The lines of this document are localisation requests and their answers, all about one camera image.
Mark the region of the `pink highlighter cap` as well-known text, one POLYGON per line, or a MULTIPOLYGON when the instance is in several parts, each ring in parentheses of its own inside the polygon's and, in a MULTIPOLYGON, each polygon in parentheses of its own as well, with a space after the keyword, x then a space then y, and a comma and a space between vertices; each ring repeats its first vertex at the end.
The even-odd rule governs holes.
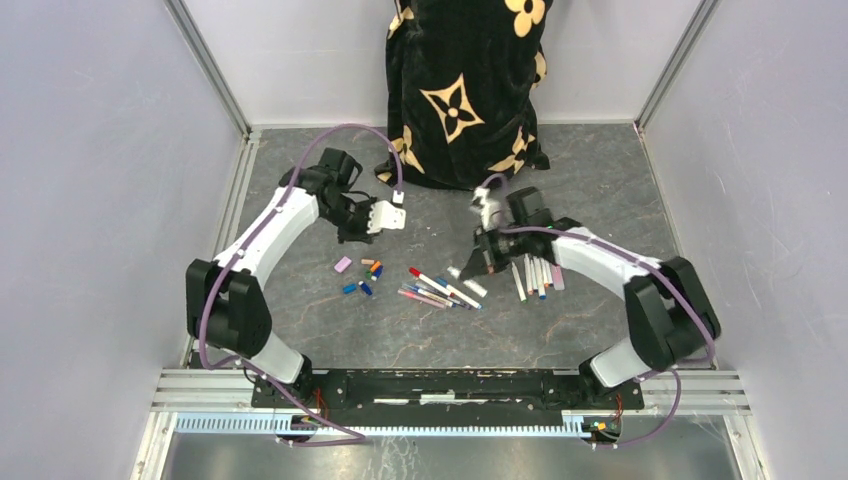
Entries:
POLYGON ((343 273, 351 266, 351 264, 352 260, 349 257, 344 256, 334 265, 334 271, 337 273, 343 273))

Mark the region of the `pink pen clear cap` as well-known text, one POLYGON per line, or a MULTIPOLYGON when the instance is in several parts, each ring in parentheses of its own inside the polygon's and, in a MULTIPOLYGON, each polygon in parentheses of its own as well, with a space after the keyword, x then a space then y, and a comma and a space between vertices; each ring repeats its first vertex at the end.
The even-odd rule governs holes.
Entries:
POLYGON ((411 300, 415 300, 415 301, 418 301, 418 302, 421 302, 421 303, 424 303, 424 304, 427 304, 427 305, 430 305, 430 306, 433 306, 433 307, 436 307, 436 308, 439 308, 439 309, 446 309, 447 308, 447 305, 444 302, 440 302, 440 301, 425 297, 423 295, 420 295, 418 293, 414 293, 412 291, 399 289, 397 291, 397 293, 399 295, 402 295, 402 296, 409 298, 411 300))

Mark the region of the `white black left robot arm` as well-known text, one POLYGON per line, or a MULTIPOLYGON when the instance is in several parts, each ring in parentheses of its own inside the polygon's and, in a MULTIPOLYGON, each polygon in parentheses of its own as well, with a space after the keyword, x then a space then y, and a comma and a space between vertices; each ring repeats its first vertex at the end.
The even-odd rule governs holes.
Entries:
POLYGON ((325 148, 317 164, 283 176, 266 208, 232 245, 186 270, 188 333, 275 378, 276 394, 290 407, 313 397, 311 362, 273 332, 264 287, 292 243, 319 219, 336 227, 341 243, 372 243, 368 222, 377 200, 354 191, 361 172, 350 154, 325 148))

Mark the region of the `light blue cap marker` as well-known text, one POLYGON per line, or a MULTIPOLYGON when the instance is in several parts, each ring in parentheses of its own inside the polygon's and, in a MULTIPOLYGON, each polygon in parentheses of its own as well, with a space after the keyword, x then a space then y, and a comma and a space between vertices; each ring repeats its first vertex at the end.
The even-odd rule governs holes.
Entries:
POLYGON ((454 297, 456 297, 456 298, 459 298, 459 299, 460 299, 460 300, 462 300, 464 303, 468 304, 469 306, 473 307, 474 309, 477 309, 477 310, 481 310, 481 309, 482 309, 482 305, 481 305, 479 302, 477 302, 476 300, 474 300, 474 299, 473 299, 473 298, 471 298, 470 296, 466 295, 466 294, 465 294, 465 293, 463 293, 462 291, 460 291, 460 290, 458 290, 457 288, 455 288, 455 287, 453 287, 452 285, 450 285, 450 284, 449 284, 449 283, 448 283, 445 279, 443 279, 442 277, 437 277, 437 278, 436 278, 436 282, 437 282, 439 285, 441 285, 442 287, 444 287, 446 290, 448 290, 448 291, 451 293, 451 295, 452 295, 452 296, 454 296, 454 297))

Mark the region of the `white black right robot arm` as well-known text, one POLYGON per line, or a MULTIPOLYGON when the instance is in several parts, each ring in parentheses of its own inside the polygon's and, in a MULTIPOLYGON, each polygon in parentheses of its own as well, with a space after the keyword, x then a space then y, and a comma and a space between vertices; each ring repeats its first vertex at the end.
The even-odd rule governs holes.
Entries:
POLYGON ((602 408, 621 384, 691 363, 698 352, 707 361, 714 358, 721 326, 689 260, 637 254, 571 218, 554 219, 534 187, 500 202, 479 186, 470 209, 480 224, 460 280, 502 272, 528 255, 577 273, 624 302, 625 338, 579 367, 577 392, 585 405, 602 408))

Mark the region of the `blue long nib marker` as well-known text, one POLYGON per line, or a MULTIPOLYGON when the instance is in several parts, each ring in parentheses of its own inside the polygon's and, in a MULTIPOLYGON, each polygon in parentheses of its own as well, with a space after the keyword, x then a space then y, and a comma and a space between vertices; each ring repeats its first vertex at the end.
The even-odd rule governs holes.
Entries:
POLYGON ((420 296, 430 298, 431 300, 434 300, 434 301, 442 302, 446 306, 450 306, 452 308, 470 309, 470 306, 467 305, 466 303, 464 303, 461 300, 443 295, 442 293, 436 292, 434 290, 430 290, 430 289, 425 288, 425 287, 421 287, 421 286, 413 285, 413 284, 409 284, 409 283, 404 283, 402 285, 402 287, 413 292, 413 293, 416 293, 420 296))

